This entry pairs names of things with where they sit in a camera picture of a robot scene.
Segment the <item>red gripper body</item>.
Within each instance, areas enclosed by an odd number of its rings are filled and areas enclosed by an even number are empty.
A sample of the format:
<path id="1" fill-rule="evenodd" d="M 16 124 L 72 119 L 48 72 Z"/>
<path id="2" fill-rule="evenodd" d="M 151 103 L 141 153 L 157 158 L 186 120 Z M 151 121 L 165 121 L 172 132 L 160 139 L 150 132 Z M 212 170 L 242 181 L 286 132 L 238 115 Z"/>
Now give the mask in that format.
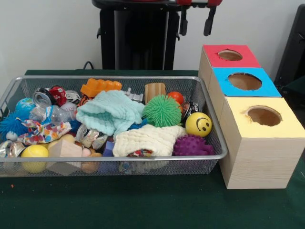
<path id="1" fill-rule="evenodd" d="M 179 5 L 194 5 L 194 4 L 205 4 L 208 7 L 216 6 L 215 0 L 177 0 Z"/>

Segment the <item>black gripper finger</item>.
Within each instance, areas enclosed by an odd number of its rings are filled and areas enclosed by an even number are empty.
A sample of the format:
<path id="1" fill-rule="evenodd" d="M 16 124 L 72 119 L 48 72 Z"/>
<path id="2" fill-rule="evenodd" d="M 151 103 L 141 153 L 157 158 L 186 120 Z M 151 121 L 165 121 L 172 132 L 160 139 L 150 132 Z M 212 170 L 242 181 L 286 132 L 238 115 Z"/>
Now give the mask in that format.
<path id="1" fill-rule="evenodd" d="M 181 6 L 181 20 L 180 20 L 179 34 L 182 36 L 185 36 L 187 33 L 187 25 L 188 25 L 188 21 L 186 18 L 187 9 L 188 9 L 188 6 L 185 6 L 185 5 Z"/>
<path id="2" fill-rule="evenodd" d="M 203 31 L 204 36 L 209 36 L 211 34 L 215 13 L 216 13 L 216 6 L 210 7 L 209 15 L 204 25 L 204 31 Z"/>

